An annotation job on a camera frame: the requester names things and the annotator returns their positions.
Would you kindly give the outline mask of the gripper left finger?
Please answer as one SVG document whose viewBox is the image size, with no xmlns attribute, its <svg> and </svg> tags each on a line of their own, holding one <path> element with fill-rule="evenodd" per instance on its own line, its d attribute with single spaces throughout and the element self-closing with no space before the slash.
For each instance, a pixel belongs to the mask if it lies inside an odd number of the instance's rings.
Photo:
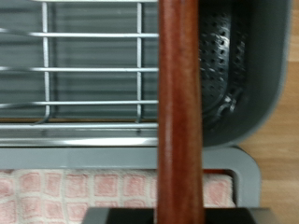
<svg viewBox="0 0 299 224">
<path fill-rule="evenodd" d="M 154 210 L 148 208 L 101 208 L 87 210 L 82 224 L 153 224 Z"/>
</svg>

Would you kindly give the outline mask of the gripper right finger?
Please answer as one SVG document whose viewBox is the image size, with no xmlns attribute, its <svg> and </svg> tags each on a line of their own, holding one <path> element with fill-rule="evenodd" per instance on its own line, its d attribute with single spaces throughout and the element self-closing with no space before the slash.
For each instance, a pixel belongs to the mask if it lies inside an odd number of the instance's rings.
<svg viewBox="0 0 299 224">
<path fill-rule="evenodd" d="M 279 224 L 268 208 L 208 208 L 206 224 Z"/>
</svg>

